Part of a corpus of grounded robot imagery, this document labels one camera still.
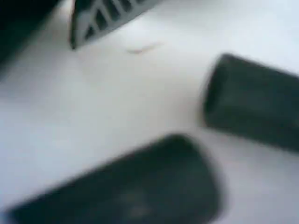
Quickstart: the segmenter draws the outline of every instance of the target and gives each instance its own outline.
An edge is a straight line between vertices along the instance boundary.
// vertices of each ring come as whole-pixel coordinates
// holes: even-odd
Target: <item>black device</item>
[[[172,135],[8,212],[17,224],[203,224],[221,197],[202,146]]]
[[[60,0],[4,0],[0,3],[0,65],[21,49]]]
[[[210,127],[299,150],[299,78],[225,54],[212,73],[204,117]]]

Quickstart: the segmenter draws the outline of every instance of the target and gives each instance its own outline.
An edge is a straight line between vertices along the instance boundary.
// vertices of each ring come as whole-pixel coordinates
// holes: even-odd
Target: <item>dark gray cylindrical object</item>
[[[210,127],[299,149],[299,79],[293,74],[223,55],[212,73],[203,113]]]
[[[172,135],[9,211],[19,224],[202,224],[220,209],[209,162]]]

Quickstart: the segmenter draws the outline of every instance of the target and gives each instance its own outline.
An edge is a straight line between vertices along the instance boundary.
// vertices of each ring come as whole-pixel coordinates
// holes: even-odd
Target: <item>black object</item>
[[[3,0],[0,3],[0,65],[37,30],[60,0]]]
[[[275,146],[299,149],[299,79],[223,55],[204,103],[206,124]]]
[[[187,137],[173,135],[9,215],[19,224],[202,224],[219,208],[207,161]]]
[[[71,17],[73,49],[102,38],[162,0],[76,0]]]

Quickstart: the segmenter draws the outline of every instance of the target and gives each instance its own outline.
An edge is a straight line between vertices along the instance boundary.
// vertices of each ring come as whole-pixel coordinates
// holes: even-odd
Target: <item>white table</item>
[[[299,74],[298,1],[167,0],[76,52],[68,44],[70,8],[64,2],[1,71],[0,210],[184,132],[207,146],[226,185],[216,223],[299,223],[297,155],[197,122],[222,52]]]

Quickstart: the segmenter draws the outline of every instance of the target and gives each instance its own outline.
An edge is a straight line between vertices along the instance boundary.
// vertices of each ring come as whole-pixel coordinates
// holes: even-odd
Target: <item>slotted vent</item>
[[[72,15],[72,47],[76,48],[89,40],[106,35],[160,1],[76,0]],[[86,13],[90,14],[90,21],[86,21]]]

